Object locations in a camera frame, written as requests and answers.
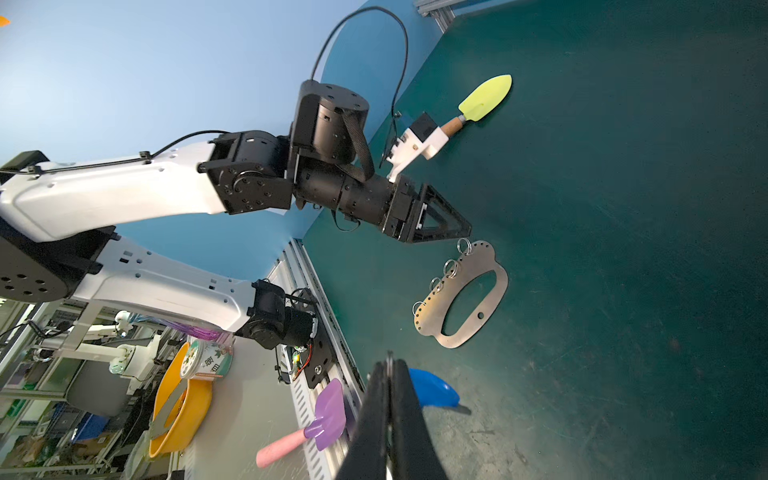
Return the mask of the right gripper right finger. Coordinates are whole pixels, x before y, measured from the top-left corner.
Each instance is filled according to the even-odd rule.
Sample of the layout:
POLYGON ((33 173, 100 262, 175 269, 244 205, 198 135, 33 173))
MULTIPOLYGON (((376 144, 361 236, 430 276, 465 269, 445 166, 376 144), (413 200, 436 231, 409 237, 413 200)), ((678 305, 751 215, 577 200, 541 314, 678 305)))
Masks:
POLYGON ((403 360, 392 361, 390 387, 393 478, 447 479, 403 360))

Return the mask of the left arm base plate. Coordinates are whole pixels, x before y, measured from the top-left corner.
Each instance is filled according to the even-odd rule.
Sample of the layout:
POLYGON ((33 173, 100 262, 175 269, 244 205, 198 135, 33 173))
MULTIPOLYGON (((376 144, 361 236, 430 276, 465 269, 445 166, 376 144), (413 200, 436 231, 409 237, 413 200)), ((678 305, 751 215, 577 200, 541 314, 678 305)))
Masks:
POLYGON ((312 355, 309 355, 310 348, 307 348, 300 356, 300 366, 303 366, 300 376, 307 382, 309 389, 314 389, 331 380, 330 371, 337 364, 337 355, 325 322, 320 315, 319 303, 312 291, 309 288, 301 288, 297 289, 294 295, 300 298, 300 301, 293 301, 292 305, 301 311, 310 313, 316 323, 315 335, 311 339, 312 355))

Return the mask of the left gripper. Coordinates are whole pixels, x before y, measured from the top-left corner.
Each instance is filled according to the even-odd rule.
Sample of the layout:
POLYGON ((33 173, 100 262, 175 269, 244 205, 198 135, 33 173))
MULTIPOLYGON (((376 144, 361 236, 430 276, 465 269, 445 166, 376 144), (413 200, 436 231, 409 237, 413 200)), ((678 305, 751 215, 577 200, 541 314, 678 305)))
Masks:
POLYGON ((472 225, 433 186, 402 176, 394 183, 380 230, 402 243, 425 243, 468 237, 472 225))

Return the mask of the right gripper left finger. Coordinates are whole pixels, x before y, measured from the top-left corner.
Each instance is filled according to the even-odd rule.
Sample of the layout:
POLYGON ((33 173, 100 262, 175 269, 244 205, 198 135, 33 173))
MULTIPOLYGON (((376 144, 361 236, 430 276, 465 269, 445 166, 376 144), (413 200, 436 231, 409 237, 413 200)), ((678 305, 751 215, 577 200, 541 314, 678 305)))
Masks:
POLYGON ((335 477, 385 479, 388 461, 390 379, 392 361, 375 365, 363 398, 351 444, 335 477))

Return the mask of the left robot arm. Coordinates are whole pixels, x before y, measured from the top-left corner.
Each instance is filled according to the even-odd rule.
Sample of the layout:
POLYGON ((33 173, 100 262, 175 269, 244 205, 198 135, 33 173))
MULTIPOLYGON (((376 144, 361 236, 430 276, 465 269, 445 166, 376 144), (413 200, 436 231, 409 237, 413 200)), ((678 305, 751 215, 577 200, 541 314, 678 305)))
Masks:
POLYGON ((146 250, 116 226, 187 214, 237 215, 324 207, 404 243, 458 239, 470 223, 432 186, 403 174, 433 157, 461 126, 421 116, 398 137, 378 175, 360 95, 314 80, 300 88, 290 133, 211 131, 157 153, 57 168, 28 151, 1 172, 1 294, 114 307, 252 339, 302 347, 317 320, 304 300, 267 281, 218 276, 146 250))

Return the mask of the metal key holder plate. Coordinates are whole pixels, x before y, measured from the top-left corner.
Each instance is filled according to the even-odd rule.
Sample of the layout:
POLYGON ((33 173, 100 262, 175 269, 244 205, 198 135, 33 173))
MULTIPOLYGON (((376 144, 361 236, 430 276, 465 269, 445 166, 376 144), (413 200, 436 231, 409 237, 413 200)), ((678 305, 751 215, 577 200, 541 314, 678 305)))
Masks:
POLYGON ((412 307, 416 331, 422 336, 434 338, 446 349, 462 346, 483 328, 502 302, 509 285, 508 273, 497 261, 495 249, 489 242, 470 242, 467 238, 460 238, 457 250, 459 257, 445 262, 443 275, 430 282, 429 293, 412 307), (459 294, 475 280, 490 273, 495 275, 493 288, 456 332, 445 334, 445 320, 459 294))

